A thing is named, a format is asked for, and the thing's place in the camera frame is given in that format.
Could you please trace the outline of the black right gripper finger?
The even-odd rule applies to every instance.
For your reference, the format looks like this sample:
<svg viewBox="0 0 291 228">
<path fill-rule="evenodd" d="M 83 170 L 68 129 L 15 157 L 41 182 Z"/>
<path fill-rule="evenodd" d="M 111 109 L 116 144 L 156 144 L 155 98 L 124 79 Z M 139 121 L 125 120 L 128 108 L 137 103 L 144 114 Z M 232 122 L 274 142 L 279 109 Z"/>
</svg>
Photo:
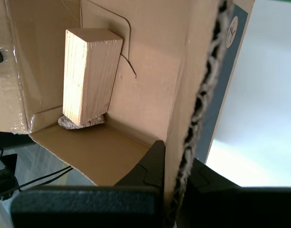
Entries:
<svg viewBox="0 0 291 228">
<path fill-rule="evenodd" d="M 43 186 L 11 203 L 16 228 L 160 228 L 165 144 L 156 141 L 114 186 Z"/>
<path fill-rule="evenodd" d="M 179 228 L 291 228 L 291 187 L 241 187 L 195 159 Z"/>
</svg>

